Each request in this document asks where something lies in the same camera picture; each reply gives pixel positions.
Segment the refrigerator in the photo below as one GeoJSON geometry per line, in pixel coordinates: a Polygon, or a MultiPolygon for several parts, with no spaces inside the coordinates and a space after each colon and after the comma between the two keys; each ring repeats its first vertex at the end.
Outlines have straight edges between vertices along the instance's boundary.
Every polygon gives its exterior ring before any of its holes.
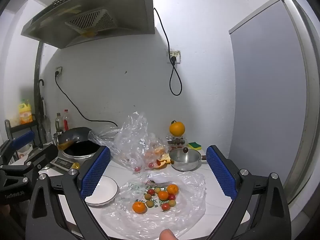
{"type": "Polygon", "coordinates": [[[277,173],[290,202],[313,171],[319,36],[296,0],[268,1],[229,34],[236,80],[229,159],[253,175],[277,173]]]}

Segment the white plate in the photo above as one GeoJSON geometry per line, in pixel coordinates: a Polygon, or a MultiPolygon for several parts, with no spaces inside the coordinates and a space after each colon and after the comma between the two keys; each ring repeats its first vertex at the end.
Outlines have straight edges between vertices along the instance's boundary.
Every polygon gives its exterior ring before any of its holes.
{"type": "Polygon", "coordinates": [[[102,176],[93,194],[85,198],[91,206],[102,206],[111,202],[118,192],[117,183],[110,177],[102,176]]]}

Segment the electrical outlet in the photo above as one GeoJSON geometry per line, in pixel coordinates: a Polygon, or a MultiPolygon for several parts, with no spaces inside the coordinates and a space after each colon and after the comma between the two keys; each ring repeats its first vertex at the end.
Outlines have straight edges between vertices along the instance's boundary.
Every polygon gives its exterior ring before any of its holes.
{"type": "Polygon", "coordinates": [[[177,61],[175,64],[180,64],[180,60],[181,60],[181,53],[179,50],[170,50],[170,58],[175,56],[177,58],[177,61]]]}
{"type": "Polygon", "coordinates": [[[57,77],[58,77],[58,76],[61,76],[61,75],[62,75],[62,67],[57,67],[55,72],[57,72],[57,71],[59,72],[59,74],[57,75],[57,77]]]}

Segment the hand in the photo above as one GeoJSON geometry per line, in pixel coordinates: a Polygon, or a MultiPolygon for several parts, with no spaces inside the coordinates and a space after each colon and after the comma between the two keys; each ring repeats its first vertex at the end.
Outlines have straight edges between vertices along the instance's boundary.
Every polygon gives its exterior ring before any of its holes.
{"type": "Polygon", "coordinates": [[[165,229],[160,233],[159,240],[178,240],[170,229],[165,229]]]}

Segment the silver bolt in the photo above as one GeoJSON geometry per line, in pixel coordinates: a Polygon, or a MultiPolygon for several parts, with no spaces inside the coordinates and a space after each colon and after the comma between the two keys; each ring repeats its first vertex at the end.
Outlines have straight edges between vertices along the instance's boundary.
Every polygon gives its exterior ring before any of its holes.
{"type": "Polygon", "coordinates": [[[47,175],[45,173],[40,174],[39,179],[45,179],[47,175]]]}
{"type": "Polygon", "coordinates": [[[276,173],[271,173],[271,177],[273,178],[273,179],[278,179],[279,178],[279,176],[278,176],[278,174],[276,174],[276,173]]]}
{"type": "Polygon", "coordinates": [[[71,169],[68,171],[69,175],[75,175],[77,173],[77,169],[71,169]]]}
{"type": "Polygon", "coordinates": [[[249,171],[247,171],[246,169],[242,169],[240,170],[240,173],[243,175],[243,176],[247,176],[249,174],[249,171]]]}

